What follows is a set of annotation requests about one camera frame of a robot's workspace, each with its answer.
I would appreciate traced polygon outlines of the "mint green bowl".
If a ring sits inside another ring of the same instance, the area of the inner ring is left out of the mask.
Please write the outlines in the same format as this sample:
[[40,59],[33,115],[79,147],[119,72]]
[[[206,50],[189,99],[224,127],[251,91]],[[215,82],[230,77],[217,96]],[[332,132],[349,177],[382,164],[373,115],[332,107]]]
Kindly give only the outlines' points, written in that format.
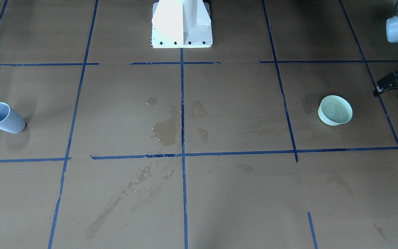
[[353,110],[346,99],[337,95],[328,95],[320,102],[318,115],[323,123],[329,126],[339,126],[352,119]]

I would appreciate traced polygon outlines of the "light blue cup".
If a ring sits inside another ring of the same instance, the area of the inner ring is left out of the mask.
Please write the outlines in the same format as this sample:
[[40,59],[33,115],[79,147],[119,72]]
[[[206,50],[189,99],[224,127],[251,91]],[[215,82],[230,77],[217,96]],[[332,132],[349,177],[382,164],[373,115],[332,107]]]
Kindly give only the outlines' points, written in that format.
[[25,120],[8,104],[0,102],[0,130],[20,133],[25,127]]

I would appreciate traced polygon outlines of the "white pedestal column base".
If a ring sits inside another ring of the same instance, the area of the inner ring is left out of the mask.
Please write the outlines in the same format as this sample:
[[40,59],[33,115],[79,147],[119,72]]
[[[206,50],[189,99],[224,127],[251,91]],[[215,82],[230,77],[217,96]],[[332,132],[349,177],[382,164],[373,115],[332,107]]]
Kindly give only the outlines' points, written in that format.
[[210,5],[202,0],[160,0],[153,4],[151,47],[210,48]]

